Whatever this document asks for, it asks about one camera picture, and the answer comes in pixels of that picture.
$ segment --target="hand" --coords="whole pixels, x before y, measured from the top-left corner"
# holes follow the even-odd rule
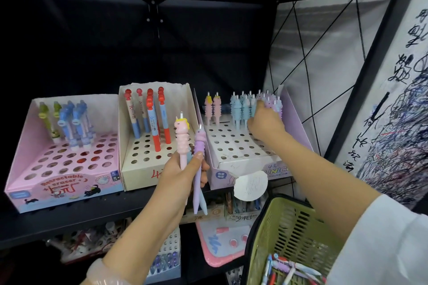
[[[198,152],[187,164],[184,170],[180,168],[180,155],[175,152],[165,164],[152,199],[156,202],[157,210],[165,219],[167,237],[178,226],[185,210],[186,199],[189,197],[193,178],[202,164],[201,187],[207,183],[206,171],[210,166],[203,159],[203,153]]]
[[[279,134],[286,133],[278,113],[266,108],[262,100],[257,101],[255,115],[248,120],[248,128],[256,139],[267,145]]]

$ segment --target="white sleeve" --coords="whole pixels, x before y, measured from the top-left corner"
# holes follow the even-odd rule
[[[428,284],[428,217],[379,196],[352,230],[327,284]]]

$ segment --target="shopping basket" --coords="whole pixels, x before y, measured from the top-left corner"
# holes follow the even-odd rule
[[[311,206],[290,196],[276,194],[266,201],[249,234],[241,283],[260,285],[270,253],[278,253],[327,276],[342,247],[343,243]],[[276,273],[275,284],[282,284],[285,274],[272,272]],[[290,284],[309,283],[295,275]]]

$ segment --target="left hand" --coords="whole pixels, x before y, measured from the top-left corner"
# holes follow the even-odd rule
[[[156,202],[160,216],[167,223],[166,236],[174,231],[183,216],[193,178],[201,165],[201,187],[204,187],[208,181],[206,171],[210,166],[203,159],[202,152],[196,153],[184,170],[180,169],[180,155],[177,152],[165,164],[150,201]]]

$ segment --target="whiteboard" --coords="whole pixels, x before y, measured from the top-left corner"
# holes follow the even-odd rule
[[[335,164],[412,208],[428,192],[428,0],[411,0]]]

